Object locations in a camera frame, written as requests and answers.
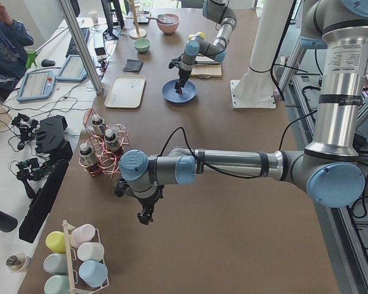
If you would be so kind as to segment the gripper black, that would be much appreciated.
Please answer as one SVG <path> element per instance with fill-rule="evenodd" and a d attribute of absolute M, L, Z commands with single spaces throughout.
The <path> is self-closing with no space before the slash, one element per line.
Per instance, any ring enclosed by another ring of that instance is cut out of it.
<path fill-rule="evenodd" d="M 182 92 L 182 88 L 185 86 L 186 82 L 188 81 L 190 77 L 190 71 L 189 70 L 183 70 L 180 69 L 178 71 L 179 78 L 175 82 L 175 91 L 176 92 Z"/>
<path fill-rule="evenodd" d="M 119 179 L 115 186 L 114 193 L 117 197 L 128 195 L 130 197 L 136 198 L 142 205 L 142 211 L 137 213 L 137 218 L 141 224 L 148 225 L 150 222 L 153 222 L 152 214 L 154 212 L 155 203 L 159 199 L 163 198 L 163 189 L 164 185 L 155 186 L 155 191 L 151 193 L 151 196 L 140 198 L 131 190 L 127 181 L 124 179 Z"/>

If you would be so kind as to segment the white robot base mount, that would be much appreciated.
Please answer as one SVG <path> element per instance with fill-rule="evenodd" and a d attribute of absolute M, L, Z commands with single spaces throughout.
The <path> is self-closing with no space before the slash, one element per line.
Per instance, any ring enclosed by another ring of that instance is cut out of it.
<path fill-rule="evenodd" d="M 275 108 L 272 68 L 285 28 L 289 26 L 296 2 L 265 1 L 250 56 L 248 71 L 231 85 L 235 108 Z"/>

